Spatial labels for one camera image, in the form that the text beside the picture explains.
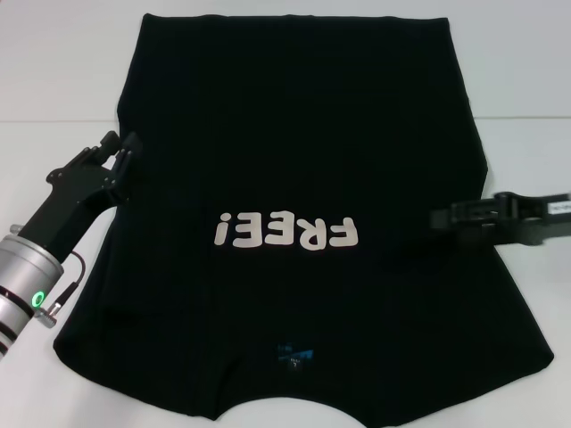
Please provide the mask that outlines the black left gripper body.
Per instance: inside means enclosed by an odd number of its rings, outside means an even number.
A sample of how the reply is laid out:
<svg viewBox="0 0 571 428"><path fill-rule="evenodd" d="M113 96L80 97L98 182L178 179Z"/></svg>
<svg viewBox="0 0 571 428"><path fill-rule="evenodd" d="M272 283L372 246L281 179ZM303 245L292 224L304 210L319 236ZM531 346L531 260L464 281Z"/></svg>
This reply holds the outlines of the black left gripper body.
<svg viewBox="0 0 571 428"><path fill-rule="evenodd" d="M67 258L104 211L128 199L132 151L117 152L111 169L102 148L86 148L64 167L48 174L52 191L20 231L56 259Z"/></svg>

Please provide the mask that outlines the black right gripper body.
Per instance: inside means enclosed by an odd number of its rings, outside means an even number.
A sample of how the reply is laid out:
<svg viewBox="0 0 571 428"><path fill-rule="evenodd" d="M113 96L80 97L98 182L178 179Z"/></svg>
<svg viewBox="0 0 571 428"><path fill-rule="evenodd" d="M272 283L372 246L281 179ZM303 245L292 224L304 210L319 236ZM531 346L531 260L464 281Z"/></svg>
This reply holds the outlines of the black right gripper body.
<svg viewBox="0 0 571 428"><path fill-rule="evenodd" d="M523 196L496 193L494 243L542 245L546 240L571 237L571 193Z"/></svg>

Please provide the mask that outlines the black shirt with FREE print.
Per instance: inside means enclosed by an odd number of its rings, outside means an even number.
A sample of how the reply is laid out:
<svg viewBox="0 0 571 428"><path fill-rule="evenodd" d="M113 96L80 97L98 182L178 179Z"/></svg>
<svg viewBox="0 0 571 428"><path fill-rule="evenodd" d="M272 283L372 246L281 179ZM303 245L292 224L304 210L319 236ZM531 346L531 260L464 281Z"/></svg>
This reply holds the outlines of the black shirt with FREE print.
<svg viewBox="0 0 571 428"><path fill-rule="evenodd" d="M118 117L132 193L54 341L79 375L382 428L552 361L495 248L429 225L487 175L446 19L149 14Z"/></svg>

